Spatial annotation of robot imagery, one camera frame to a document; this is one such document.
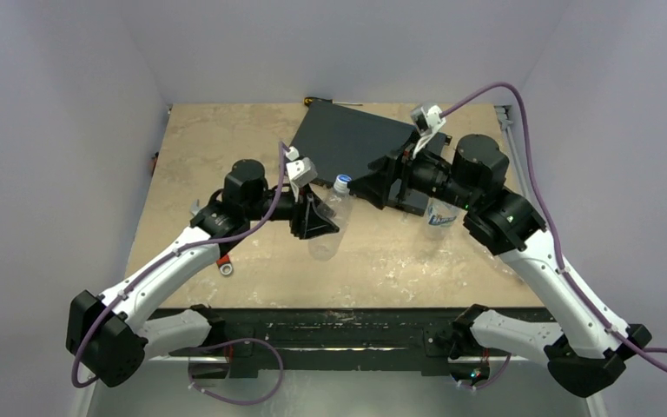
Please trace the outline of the blue white bottle cap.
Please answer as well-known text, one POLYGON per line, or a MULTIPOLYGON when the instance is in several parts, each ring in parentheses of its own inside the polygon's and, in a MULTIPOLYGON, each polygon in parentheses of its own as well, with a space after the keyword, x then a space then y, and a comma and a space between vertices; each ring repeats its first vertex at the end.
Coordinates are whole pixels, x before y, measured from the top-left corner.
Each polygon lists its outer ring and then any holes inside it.
POLYGON ((348 194, 349 193, 349 183, 351 181, 351 177, 349 175, 337 175, 334 183, 333 183, 333 189, 339 193, 344 193, 348 194))

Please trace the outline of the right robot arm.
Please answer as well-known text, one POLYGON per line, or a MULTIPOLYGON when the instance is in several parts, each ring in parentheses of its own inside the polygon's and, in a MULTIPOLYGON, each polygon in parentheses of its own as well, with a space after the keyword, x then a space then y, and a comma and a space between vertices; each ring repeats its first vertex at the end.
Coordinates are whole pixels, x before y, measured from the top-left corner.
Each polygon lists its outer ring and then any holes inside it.
POLYGON ((349 184, 353 193, 383 209, 393 185, 420 192, 465 213, 469 235, 512 269, 551 314, 529 322, 473 305, 452 325, 442 344, 449 356, 497 349, 547 368, 566 391, 590 397, 612 385, 625 363, 650 342, 650 331, 606 307, 554 247, 541 214, 505 184, 509 159, 489 136, 459 139, 451 161, 407 142, 371 162, 349 184))

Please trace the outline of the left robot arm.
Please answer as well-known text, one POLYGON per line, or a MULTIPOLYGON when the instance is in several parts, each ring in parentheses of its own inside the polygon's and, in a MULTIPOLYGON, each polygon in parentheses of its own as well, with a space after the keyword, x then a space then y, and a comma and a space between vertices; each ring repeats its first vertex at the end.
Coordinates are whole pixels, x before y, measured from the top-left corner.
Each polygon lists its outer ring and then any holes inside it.
POLYGON ((99 295, 88 290, 77 295, 69 306, 66 340, 74 356, 73 385, 101 381, 116 387, 157 356, 183 349, 219 352, 224 321, 210 308, 193 306, 160 319, 152 314, 266 222, 287 222, 291 235, 301 240, 339 232, 318 209, 321 199, 309 186, 316 176, 309 158, 283 156, 271 188, 260 162, 235 162, 223 187, 193 209, 189 225, 158 256, 99 295))

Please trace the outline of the black flat electronics box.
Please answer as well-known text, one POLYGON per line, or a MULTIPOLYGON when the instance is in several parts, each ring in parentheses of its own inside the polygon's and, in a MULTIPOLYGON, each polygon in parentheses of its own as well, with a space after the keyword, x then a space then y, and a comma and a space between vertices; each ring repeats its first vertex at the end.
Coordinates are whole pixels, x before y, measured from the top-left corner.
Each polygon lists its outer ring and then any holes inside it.
MULTIPOLYGON (((368 164, 405 145, 415 145, 419 134, 413 122, 406 124, 331 103, 312 103, 292 141, 304 156, 310 157, 320 181, 332 183, 338 174, 352 180, 369 173, 368 164)), ((421 215, 406 199, 398 204, 396 182, 386 207, 421 215)))

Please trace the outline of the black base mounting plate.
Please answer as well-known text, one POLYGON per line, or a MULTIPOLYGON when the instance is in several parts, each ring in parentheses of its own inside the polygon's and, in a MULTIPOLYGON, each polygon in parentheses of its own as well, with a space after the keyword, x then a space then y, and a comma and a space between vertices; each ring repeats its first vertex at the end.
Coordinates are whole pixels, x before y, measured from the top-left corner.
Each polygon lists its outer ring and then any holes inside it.
POLYGON ((231 378, 261 370, 415 372, 447 376, 469 363, 496 364, 495 347, 465 348, 455 356, 453 322, 463 308, 215 308, 223 323, 213 343, 231 349, 183 348, 171 359, 225 366, 231 378))

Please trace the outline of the red handled adjustable wrench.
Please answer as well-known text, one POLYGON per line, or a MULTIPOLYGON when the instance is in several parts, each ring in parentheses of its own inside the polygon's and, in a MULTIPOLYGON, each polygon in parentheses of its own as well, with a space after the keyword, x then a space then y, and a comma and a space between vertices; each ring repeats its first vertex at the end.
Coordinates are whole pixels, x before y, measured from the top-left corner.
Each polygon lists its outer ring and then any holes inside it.
MULTIPOLYGON (((197 215, 201 210, 200 201, 195 200, 191 203, 190 214, 192 216, 197 215)), ((229 255, 224 255, 222 258, 216 261, 216 266, 219 269, 219 272, 223 276, 230 276, 234 273, 234 265, 231 262, 229 255)))

